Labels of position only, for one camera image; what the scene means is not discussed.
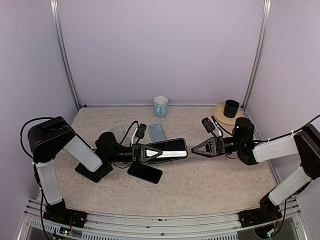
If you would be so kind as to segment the black phone blue edge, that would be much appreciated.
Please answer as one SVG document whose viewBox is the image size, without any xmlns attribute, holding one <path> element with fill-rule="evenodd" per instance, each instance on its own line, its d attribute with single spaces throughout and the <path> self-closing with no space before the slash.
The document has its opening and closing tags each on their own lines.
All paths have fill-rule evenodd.
<svg viewBox="0 0 320 240">
<path fill-rule="evenodd" d="M 141 163 L 132 163 L 127 173 L 152 184 L 158 184 L 163 175 L 162 170 Z"/>
</svg>

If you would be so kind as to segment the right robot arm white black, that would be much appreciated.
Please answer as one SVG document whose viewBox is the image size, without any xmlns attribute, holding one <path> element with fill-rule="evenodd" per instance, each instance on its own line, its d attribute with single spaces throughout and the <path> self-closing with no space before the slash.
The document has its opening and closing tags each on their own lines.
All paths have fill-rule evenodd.
<svg viewBox="0 0 320 240">
<path fill-rule="evenodd" d="M 229 137 L 214 133 L 191 151 L 207 158 L 236 153 L 247 166 L 298 155 L 299 167 L 260 201 L 261 207 L 257 208 L 255 216 L 260 222 L 266 222 L 275 214 L 275 206 L 320 177 L 320 133 L 310 122 L 268 140 L 255 140 L 254 131 L 255 126 L 248 118 L 238 117 Z"/>
</svg>

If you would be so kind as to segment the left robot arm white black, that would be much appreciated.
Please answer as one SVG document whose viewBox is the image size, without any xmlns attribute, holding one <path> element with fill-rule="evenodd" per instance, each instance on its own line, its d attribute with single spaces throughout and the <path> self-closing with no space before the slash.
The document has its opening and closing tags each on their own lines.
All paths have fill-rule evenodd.
<svg viewBox="0 0 320 240">
<path fill-rule="evenodd" d="M 49 212 L 57 221 L 63 223 L 70 218 L 70 211 L 64 207 L 54 159 L 61 151 L 67 152 L 79 164 L 76 171 L 87 179 L 98 183 L 112 171 L 112 163 L 145 163 L 162 155 L 162 150 L 140 143 L 123 146 L 110 131 L 103 133 L 93 149 L 66 122 L 62 116 L 39 117 L 27 124 L 40 121 L 27 132 L 30 150 L 38 183 Z"/>
</svg>

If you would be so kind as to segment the light blue phone case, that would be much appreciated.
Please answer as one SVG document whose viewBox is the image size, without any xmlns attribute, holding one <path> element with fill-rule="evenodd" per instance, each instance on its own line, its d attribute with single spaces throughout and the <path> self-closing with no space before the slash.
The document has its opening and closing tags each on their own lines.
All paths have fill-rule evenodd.
<svg viewBox="0 0 320 240">
<path fill-rule="evenodd" d="M 168 139 L 165 129 L 161 123 L 150 124 L 148 126 L 148 131 L 153 143 L 166 141 Z"/>
</svg>

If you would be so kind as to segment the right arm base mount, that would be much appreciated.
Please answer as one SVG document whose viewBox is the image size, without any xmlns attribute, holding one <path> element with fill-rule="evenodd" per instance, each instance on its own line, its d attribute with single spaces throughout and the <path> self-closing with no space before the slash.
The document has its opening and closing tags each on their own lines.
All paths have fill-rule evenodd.
<svg viewBox="0 0 320 240">
<path fill-rule="evenodd" d="M 274 205 L 266 194 L 259 202 L 259 207 L 238 213 L 242 228 L 275 221 L 283 217 L 279 205 Z"/>
</svg>

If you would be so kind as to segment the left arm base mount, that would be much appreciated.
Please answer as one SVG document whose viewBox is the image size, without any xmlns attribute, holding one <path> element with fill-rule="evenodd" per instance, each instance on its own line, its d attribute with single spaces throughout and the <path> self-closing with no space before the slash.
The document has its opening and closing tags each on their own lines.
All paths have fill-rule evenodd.
<svg viewBox="0 0 320 240">
<path fill-rule="evenodd" d="M 43 218 L 69 227 L 83 228 L 87 213 L 85 211 L 66 208 L 64 199 L 56 204 L 46 204 Z"/>
</svg>

